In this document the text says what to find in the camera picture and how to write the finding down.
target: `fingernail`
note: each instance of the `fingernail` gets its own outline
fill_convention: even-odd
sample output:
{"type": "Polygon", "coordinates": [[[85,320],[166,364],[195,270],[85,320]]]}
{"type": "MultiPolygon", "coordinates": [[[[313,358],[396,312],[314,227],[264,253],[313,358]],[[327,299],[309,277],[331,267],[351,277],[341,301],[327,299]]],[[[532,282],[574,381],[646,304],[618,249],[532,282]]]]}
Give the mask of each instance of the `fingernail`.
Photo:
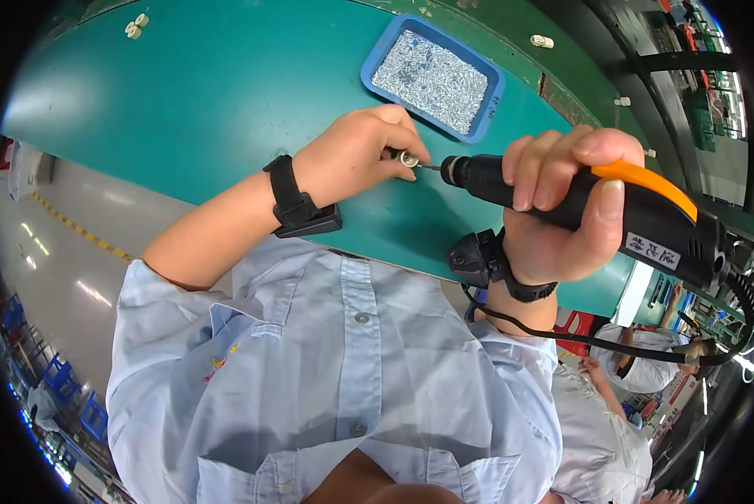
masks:
{"type": "Polygon", "coordinates": [[[533,196],[533,206],[544,210],[550,204],[550,187],[541,186],[536,188],[536,194],[533,196]]]}
{"type": "Polygon", "coordinates": [[[598,216],[605,222],[619,219],[624,213],[624,182],[607,181],[601,187],[598,216]]]}
{"type": "Polygon", "coordinates": [[[582,138],[575,147],[573,147],[573,153],[581,155],[587,155],[595,150],[595,146],[598,145],[598,140],[594,136],[585,136],[582,138]]]}
{"type": "Polygon", "coordinates": [[[514,189],[514,210],[524,212],[531,204],[531,191],[527,189],[514,189]]]}

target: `hand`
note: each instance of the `hand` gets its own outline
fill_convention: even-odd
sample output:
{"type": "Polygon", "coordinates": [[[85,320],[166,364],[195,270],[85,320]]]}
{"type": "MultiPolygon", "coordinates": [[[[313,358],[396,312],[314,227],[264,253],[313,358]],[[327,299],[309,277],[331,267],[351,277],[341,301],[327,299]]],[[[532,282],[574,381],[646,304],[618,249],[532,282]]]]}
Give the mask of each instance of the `hand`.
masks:
{"type": "Polygon", "coordinates": [[[321,208],[394,176],[414,181],[413,169],[387,159],[386,147],[407,149],[422,163],[430,162],[407,111],[399,105],[382,105],[339,117],[301,149],[293,157],[296,184],[321,208]]]}
{"type": "Polygon", "coordinates": [[[679,298],[682,297],[682,282],[680,281],[674,286],[674,290],[671,291],[671,297],[668,301],[669,307],[676,307],[679,302],[679,298]]]}
{"type": "Polygon", "coordinates": [[[684,499],[683,490],[662,490],[651,500],[641,500],[641,504],[680,504],[684,499]]]}
{"type": "MultiPolygon", "coordinates": [[[[523,136],[503,156],[503,179],[514,186],[514,209],[552,210],[567,195],[570,181],[584,165],[625,160],[644,166],[643,147],[614,129],[593,131],[581,125],[562,135],[546,131],[523,136]]],[[[581,280],[615,255],[623,235],[624,184],[603,179],[593,187],[581,227],[567,231],[531,215],[506,209],[506,251],[514,278],[535,286],[581,280]]]]}
{"type": "Polygon", "coordinates": [[[590,381],[594,384],[606,381],[604,370],[601,369],[601,364],[594,357],[582,357],[581,361],[578,362],[578,370],[590,377],[590,381]]]}

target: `red chair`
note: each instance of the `red chair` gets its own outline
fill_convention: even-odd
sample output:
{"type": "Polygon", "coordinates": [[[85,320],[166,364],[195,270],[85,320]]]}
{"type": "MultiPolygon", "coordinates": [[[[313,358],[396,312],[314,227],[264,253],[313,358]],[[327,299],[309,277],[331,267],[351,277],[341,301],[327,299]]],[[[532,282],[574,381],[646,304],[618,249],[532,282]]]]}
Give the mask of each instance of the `red chair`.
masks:
{"type": "MultiPolygon", "coordinates": [[[[592,327],[592,321],[595,319],[595,315],[584,313],[583,311],[568,311],[559,308],[558,315],[556,317],[556,323],[553,325],[553,332],[561,332],[562,334],[576,334],[580,336],[589,336],[590,328],[592,327]]],[[[589,355],[584,343],[578,343],[575,341],[562,341],[556,340],[556,344],[564,348],[568,352],[572,352],[579,357],[589,355]]]]}

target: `blue tray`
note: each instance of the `blue tray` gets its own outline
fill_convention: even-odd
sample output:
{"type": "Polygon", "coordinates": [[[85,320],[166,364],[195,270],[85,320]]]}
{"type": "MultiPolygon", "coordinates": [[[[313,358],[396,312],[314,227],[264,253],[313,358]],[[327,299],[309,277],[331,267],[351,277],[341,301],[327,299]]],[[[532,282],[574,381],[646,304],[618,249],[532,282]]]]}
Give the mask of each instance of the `blue tray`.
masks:
{"type": "Polygon", "coordinates": [[[410,14],[398,15],[388,24],[388,27],[377,41],[377,44],[371,49],[371,54],[365,59],[365,63],[363,63],[363,66],[360,68],[360,80],[363,81],[363,86],[371,90],[371,92],[404,106],[413,114],[422,117],[425,121],[444,130],[447,134],[461,140],[465,144],[476,144],[486,134],[486,130],[489,129],[489,123],[491,123],[491,120],[494,117],[494,112],[497,110],[497,106],[500,103],[500,97],[503,95],[503,90],[506,87],[506,79],[503,77],[503,73],[491,61],[459,40],[456,40],[439,30],[427,20],[410,14]],[[391,51],[391,48],[396,43],[396,39],[405,30],[423,36],[433,44],[451,51],[452,54],[461,58],[465,63],[469,63],[481,74],[486,76],[486,79],[488,80],[486,94],[483,95],[483,102],[478,109],[478,113],[472,120],[472,126],[470,127],[470,132],[468,134],[462,135],[461,133],[458,133],[430,114],[412,106],[410,103],[402,100],[402,98],[371,83],[371,78],[377,71],[377,68],[382,65],[385,56],[391,51]]]}

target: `handwritten label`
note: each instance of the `handwritten label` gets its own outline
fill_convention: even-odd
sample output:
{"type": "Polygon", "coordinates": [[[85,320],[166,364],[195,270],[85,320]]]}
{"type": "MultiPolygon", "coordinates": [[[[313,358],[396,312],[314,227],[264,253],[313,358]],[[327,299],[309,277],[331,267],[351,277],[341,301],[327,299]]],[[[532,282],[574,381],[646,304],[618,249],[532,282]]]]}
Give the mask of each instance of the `handwritten label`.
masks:
{"type": "Polygon", "coordinates": [[[635,235],[632,232],[629,232],[628,235],[626,235],[626,248],[637,252],[641,256],[648,257],[674,271],[676,271],[676,268],[679,265],[679,260],[682,258],[682,256],[670,248],[665,248],[660,244],[654,243],[650,239],[635,235]]]}

